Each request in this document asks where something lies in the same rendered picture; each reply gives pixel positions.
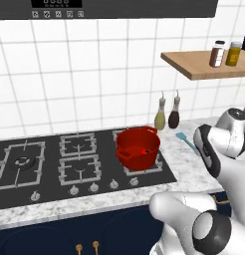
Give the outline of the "dark vinegar bottle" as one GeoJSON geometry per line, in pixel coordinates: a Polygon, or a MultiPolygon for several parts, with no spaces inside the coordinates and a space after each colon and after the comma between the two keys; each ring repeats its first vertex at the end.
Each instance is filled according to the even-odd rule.
{"type": "Polygon", "coordinates": [[[179,94],[176,94],[176,97],[174,98],[173,109],[168,118],[168,126],[170,128],[177,128],[179,124],[179,111],[178,111],[179,103],[180,96],[179,94]]]}

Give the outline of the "dark range hood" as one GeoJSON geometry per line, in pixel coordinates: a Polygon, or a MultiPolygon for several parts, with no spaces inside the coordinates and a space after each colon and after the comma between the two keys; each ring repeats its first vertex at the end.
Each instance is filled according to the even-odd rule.
{"type": "Polygon", "coordinates": [[[0,0],[0,20],[213,18],[218,0],[0,0]]]}

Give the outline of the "wooden wall shelf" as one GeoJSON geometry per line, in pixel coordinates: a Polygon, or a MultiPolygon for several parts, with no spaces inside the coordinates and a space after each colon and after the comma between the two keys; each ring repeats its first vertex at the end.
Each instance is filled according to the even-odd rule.
{"type": "Polygon", "coordinates": [[[210,51],[162,52],[160,58],[191,81],[245,77],[245,51],[235,67],[225,65],[227,53],[218,68],[209,66],[210,51]]]}

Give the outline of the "navy cupboard door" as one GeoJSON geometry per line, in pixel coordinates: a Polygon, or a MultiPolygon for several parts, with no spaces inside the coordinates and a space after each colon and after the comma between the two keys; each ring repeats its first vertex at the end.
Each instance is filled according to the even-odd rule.
{"type": "Polygon", "coordinates": [[[163,223],[145,205],[90,215],[86,227],[89,242],[100,243],[99,255],[149,255],[163,223]]]}
{"type": "Polygon", "coordinates": [[[86,230],[78,219],[0,230],[0,255],[87,255],[86,230]]]}

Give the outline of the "black gas hob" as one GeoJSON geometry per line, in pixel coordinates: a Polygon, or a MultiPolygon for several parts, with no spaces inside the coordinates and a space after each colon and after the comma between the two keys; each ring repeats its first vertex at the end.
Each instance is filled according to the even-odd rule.
{"type": "Polygon", "coordinates": [[[117,129],[36,136],[0,141],[0,209],[70,199],[112,191],[173,183],[162,154],[141,171],[123,167],[116,156],[117,129]],[[136,177],[137,186],[129,181],[136,177]],[[119,187],[111,189],[115,180],[119,187]],[[90,192],[96,183],[97,192],[90,192]],[[70,189],[76,185],[77,195],[70,189]],[[38,201],[31,195],[38,191],[38,201]]]}

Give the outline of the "light blue spatula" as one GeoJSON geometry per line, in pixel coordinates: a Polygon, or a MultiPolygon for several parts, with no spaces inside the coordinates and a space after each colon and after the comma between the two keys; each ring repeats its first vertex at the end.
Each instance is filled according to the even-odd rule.
{"type": "Polygon", "coordinates": [[[179,139],[184,140],[193,150],[195,150],[195,145],[187,139],[186,135],[183,132],[177,132],[175,135],[179,139]]]}

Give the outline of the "yellow spice jar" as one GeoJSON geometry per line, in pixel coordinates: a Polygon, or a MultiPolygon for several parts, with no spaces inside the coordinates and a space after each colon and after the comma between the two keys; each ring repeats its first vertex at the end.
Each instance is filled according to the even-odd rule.
{"type": "Polygon", "coordinates": [[[225,64],[227,66],[236,66],[238,59],[239,59],[239,55],[240,55],[240,51],[241,51],[241,46],[242,43],[241,42],[232,42],[230,44],[230,48],[227,54],[227,59],[225,64]]]}

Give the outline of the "yellow oil bottle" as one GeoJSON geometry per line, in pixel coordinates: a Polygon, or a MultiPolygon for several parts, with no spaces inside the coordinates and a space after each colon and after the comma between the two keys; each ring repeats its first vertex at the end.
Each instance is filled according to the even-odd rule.
{"type": "Polygon", "coordinates": [[[154,118],[154,127],[157,130],[163,130],[165,127],[165,113],[164,113],[165,98],[161,96],[159,99],[159,107],[157,114],[154,118]]]}

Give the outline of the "red pot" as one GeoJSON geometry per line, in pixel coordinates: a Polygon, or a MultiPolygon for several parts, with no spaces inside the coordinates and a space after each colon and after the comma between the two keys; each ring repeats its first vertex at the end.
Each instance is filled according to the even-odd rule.
{"type": "Polygon", "coordinates": [[[156,128],[133,127],[118,134],[116,156],[130,170],[149,169],[154,165],[159,147],[156,128]]]}

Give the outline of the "brown spice jar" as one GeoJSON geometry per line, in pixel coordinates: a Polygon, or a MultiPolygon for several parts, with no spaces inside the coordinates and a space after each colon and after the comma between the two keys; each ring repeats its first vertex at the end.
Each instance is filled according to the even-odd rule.
{"type": "Polygon", "coordinates": [[[212,68],[218,68],[221,66],[223,55],[224,55],[225,42],[217,40],[212,48],[209,66],[212,68]]]}

